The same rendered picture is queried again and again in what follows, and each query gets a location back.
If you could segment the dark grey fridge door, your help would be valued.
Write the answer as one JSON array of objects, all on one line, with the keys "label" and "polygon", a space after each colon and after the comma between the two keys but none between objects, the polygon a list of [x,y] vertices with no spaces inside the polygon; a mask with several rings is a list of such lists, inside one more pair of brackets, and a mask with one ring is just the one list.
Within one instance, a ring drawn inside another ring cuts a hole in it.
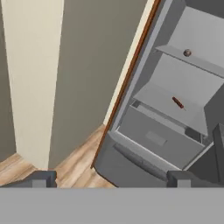
[{"label": "dark grey fridge door", "polygon": [[192,187],[224,188],[224,125],[213,130],[213,143],[187,169],[192,174]]}]

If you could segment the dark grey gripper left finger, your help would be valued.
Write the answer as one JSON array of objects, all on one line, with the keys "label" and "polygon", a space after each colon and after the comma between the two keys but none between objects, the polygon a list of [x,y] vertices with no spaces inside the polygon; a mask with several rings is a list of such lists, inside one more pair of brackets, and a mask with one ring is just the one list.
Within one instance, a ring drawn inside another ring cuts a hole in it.
[{"label": "dark grey gripper left finger", "polygon": [[56,187],[56,171],[34,171],[26,178],[2,185],[6,187],[23,187],[23,188],[47,188]]}]

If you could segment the narrow grey fridge shelf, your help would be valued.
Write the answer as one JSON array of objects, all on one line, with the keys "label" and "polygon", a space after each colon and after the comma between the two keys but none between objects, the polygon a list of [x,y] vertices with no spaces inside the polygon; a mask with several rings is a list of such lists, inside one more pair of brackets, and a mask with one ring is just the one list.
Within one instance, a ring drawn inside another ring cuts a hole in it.
[{"label": "narrow grey fridge shelf", "polygon": [[157,46],[156,50],[224,79],[224,67],[222,66],[217,66],[214,63],[211,63],[193,55],[186,57],[182,51],[171,45]]}]

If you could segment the grey freezer drawer front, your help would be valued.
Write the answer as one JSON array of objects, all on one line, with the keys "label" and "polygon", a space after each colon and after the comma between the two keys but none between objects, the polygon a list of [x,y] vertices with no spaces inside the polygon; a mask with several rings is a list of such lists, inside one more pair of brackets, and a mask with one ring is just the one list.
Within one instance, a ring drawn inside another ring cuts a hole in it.
[{"label": "grey freezer drawer front", "polygon": [[165,173],[182,171],[182,168],[169,163],[154,152],[126,137],[119,131],[108,130],[102,139],[100,149],[94,161],[98,174],[117,187],[166,187],[166,181],[156,178],[130,162],[120,154],[114,144],[130,149],[138,156],[152,163]]}]

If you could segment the wide grey fridge shelf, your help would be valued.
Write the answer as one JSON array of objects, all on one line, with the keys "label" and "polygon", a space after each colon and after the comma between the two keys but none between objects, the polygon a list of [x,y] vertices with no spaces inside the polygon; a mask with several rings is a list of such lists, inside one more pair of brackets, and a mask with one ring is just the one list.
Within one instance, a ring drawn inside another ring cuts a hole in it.
[{"label": "wide grey fridge shelf", "polygon": [[[186,111],[181,109],[173,100],[175,96],[184,105]],[[169,116],[170,118],[207,136],[207,122],[204,109],[194,102],[167,91],[156,84],[148,82],[135,95],[134,98],[143,104]]]}]

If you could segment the grey fridge crisper drawer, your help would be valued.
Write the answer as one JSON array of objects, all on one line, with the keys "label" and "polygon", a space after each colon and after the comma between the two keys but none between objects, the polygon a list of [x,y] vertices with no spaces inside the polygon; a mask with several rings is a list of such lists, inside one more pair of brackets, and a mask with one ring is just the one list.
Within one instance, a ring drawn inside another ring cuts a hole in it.
[{"label": "grey fridge crisper drawer", "polygon": [[163,125],[154,113],[146,115],[134,107],[128,108],[118,131],[178,168],[187,166],[204,148]]}]

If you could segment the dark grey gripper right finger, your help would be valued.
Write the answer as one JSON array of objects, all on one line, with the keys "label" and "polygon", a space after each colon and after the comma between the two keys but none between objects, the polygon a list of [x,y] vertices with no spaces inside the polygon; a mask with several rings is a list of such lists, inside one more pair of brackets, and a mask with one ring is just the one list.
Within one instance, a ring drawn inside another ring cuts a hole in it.
[{"label": "dark grey gripper right finger", "polygon": [[196,177],[189,171],[168,171],[166,173],[167,187],[176,188],[217,188],[224,187],[224,185],[212,183],[204,179]]}]

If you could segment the grey fridge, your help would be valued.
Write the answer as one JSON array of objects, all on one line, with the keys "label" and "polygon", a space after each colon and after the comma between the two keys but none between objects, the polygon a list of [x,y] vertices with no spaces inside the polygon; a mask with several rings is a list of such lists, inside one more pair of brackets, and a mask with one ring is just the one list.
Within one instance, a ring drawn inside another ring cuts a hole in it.
[{"label": "grey fridge", "polygon": [[[224,79],[156,50],[173,46],[224,67],[224,0],[160,0],[130,77],[123,83],[115,110],[105,130],[118,131],[129,107],[154,113],[170,129],[204,146],[187,169],[213,143],[213,130],[224,125]],[[151,108],[134,95],[148,82],[194,102],[204,109],[208,135],[202,135]]]}]

